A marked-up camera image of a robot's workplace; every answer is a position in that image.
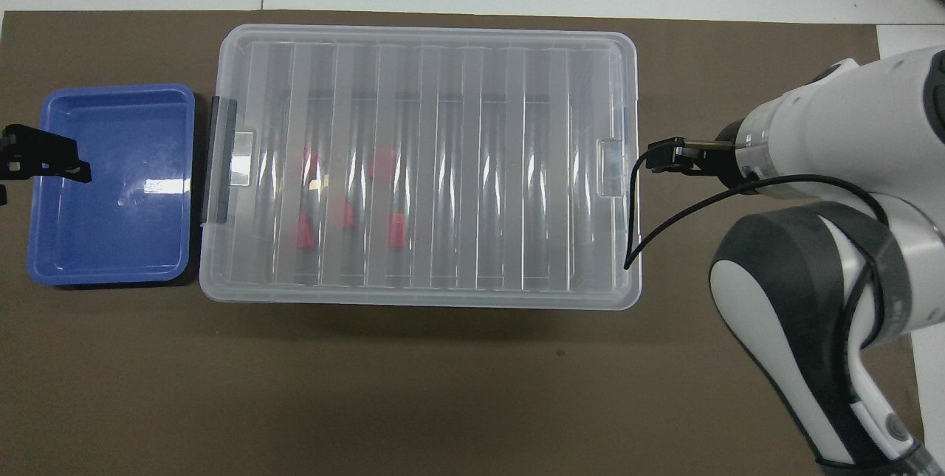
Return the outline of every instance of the blue tray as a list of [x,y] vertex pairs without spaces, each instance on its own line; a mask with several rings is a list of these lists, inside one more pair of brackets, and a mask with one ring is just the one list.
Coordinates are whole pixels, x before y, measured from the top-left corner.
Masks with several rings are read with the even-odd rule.
[[193,92],[183,85],[62,89],[40,129],[70,137],[92,182],[38,177],[27,266],[40,284],[174,280],[187,267]]

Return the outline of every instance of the brown mat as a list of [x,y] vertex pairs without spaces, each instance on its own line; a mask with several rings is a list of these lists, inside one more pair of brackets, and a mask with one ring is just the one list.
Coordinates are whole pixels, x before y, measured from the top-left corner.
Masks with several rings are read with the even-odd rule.
[[[338,12],[7,12],[0,126],[61,87],[184,83],[209,98],[245,22],[587,29],[640,58],[640,136],[714,137],[875,28]],[[719,191],[642,180],[650,230]],[[61,291],[27,277],[31,184],[0,207],[0,473],[818,474],[775,392],[729,335],[708,268],[729,200],[645,253],[623,312],[218,304],[179,288]],[[870,353],[921,433],[908,340]]]

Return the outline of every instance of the black bracket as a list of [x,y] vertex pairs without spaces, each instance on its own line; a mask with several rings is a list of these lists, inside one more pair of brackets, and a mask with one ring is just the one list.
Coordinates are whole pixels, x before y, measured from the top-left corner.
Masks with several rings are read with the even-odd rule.
[[[34,176],[56,176],[80,183],[92,180],[88,162],[78,159],[75,140],[26,127],[8,125],[0,137],[0,180],[26,180]],[[7,203],[7,190],[0,184],[0,204]]]

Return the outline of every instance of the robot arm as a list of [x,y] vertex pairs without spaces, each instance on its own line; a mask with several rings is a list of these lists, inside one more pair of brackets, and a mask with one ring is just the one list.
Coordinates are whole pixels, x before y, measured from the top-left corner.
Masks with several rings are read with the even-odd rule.
[[862,348],[945,321],[945,49],[842,61],[715,142],[659,145],[653,170],[699,166],[729,187],[829,176],[879,202],[889,227],[829,184],[759,189],[824,201],[739,221],[712,262],[712,296],[825,474],[945,474],[860,359]]

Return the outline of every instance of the clear plastic box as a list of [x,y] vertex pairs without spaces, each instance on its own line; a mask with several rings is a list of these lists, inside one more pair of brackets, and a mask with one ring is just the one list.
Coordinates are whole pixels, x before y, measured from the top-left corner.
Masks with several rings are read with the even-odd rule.
[[640,266],[622,267],[637,136],[620,33],[247,24],[216,93],[213,299],[619,310],[640,295]]

